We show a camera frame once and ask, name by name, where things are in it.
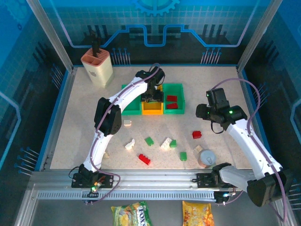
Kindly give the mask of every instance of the red lego brick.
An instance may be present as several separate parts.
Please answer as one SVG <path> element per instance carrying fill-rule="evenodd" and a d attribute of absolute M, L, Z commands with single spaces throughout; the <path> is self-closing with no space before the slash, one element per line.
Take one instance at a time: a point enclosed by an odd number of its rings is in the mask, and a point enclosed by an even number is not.
<path fill-rule="evenodd" d="M 177 102 L 178 97 L 177 96 L 172 96 L 172 95 L 167 95 L 166 101 L 174 101 Z"/>
<path fill-rule="evenodd" d="M 167 109 L 178 109 L 178 104 L 177 103 L 172 103 L 172 104 L 168 104 Z"/>
<path fill-rule="evenodd" d="M 139 155 L 139 159 L 141 161 L 143 161 L 146 165 L 149 165 L 151 163 L 151 160 L 149 158 L 145 157 L 143 154 Z"/>
<path fill-rule="evenodd" d="M 199 139 L 202 137 L 201 131 L 193 131 L 192 133 L 193 139 Z"/>

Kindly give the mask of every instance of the speckled white surface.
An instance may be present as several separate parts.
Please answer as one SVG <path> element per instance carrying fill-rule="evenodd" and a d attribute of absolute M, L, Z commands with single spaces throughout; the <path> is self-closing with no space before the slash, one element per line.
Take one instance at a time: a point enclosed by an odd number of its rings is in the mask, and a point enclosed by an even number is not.
<path fill-rule="evenodd" d="M 94 115 L 101 97 L 110 97 L 128 84 L 136 72 L 148 67 L 113 68 L 114 79 L 107 88 L 93 85 L 84 68 L 79 68 L 75 77 L 62 128 L 55 148 L 51 169 L 71 169 L 79 166 L 86 158 L 94 136 Z M 207 103 L 206 91 L 218 82 L 237 77 L 235 67 L 167 67 L 165 83 L 182 83 L 186 109 L 184 115 L 138 115 L 123 116 L 130 119 L 130 127 L 122 126 L 108 144 L 109 158 L 103 159 L 102 169 L 199 169 L 194 148 L 201 145 L 216 154 L 216 164 L 229 162 L 239 169 L 250 169 L 246 157 L 233 138 L 227 134 L 214 134 L 210 122 L 198 119 L 195 110 L 198 104 Z M 248 113 L 246 101 L 237 81 L 222 85 L 230 105 L 239 105 Z M 200 130 L 201 139 L 193 139 L 192 132 Z M 151 137 L 155 144 L 149 147 L 144 141 Z M 160 146 L 169 137 L 177 140 L 178 146 L 162 150 Z M 125 145 L 135 139 L 132 150 Z M 187 161 L 181 161 L 180 152 L 187 152 Z M 147 156 L 151 163 L 147 166 L 138 159 L 139 154 Z"/>

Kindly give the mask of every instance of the green tray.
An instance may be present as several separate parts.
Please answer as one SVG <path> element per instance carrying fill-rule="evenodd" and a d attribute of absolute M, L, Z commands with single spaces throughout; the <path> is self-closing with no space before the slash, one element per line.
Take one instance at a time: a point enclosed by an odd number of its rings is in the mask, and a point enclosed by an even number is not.
<path fill-rule="evenodd" d="M 139 95 L 135 100 L 133 100 L 122 112 L 121 115 L 141 115 L 142 107 L 141 107 L 141 96 Z"/>
<path fill-rule="evenodd" d="M 181 83 L 165 83 L 163 84 L 164 104 L 163 114 L 184 114 L 185 113 L 185 98 L 183 85 Z M 167 105 L 173 102 L 165 101 L 167 95 L 177 96 L 178 109 L 167 109 Z"/>

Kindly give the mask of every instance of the snack bag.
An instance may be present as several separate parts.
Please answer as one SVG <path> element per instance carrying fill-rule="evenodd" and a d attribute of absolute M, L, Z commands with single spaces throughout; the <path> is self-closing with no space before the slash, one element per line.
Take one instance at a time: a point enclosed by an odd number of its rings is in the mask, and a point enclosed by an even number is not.
<path fill-rule="evenodd" d="M 146 201 L 128 206 L 112 206 L 113 226 L 152 226 Z"/>
<path fill-rule="evenodd" d="M 211 204 L 183 201 L 183 226 L 214 226 Z"/>

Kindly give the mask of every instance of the gear logo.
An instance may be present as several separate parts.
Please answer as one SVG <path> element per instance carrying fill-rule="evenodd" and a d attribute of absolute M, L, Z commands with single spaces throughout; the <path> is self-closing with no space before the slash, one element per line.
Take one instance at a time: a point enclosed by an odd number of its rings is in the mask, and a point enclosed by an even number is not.
<path fill-rule="evenodd" d="M 169 13 L 169 10 L 175 9 L 175 4 L 180 3 L 179 0 L 133 0 L 136 9 L 150 16 L 163 16 L 163 13 Z"/>
<path fill-rule="evenodd" d="M 26 0 L 0 0 L 0 6 L 6 6 L 11 16 L 20 24 L 27 16 Z"/>

